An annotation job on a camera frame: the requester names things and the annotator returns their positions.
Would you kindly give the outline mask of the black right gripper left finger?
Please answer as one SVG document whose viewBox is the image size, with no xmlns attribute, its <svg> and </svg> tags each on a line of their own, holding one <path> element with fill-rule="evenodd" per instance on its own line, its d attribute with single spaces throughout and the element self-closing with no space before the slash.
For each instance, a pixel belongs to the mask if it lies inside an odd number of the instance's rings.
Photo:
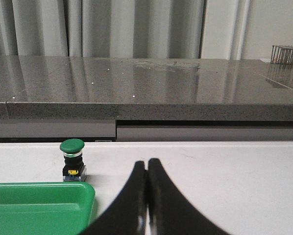
<svg viewBox="0 0 293 235">
<path fill-rule="evenodd" d="M 83 235 L 144 235 L 146 231 L 145 163 L 137 161 L 124 187 Z"/>
</svg>

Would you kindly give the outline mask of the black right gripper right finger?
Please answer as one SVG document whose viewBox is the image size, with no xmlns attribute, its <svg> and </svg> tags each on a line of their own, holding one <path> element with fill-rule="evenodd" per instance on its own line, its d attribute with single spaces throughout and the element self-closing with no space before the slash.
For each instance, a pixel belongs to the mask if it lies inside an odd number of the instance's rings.
<svg viewBox="0 0 293 235">
<path fill-rule="evenodd" d="M 226 235 L 179 191 L 159 159 L 148 161 L 147 200 L 152 235 Z"/>
</svg>

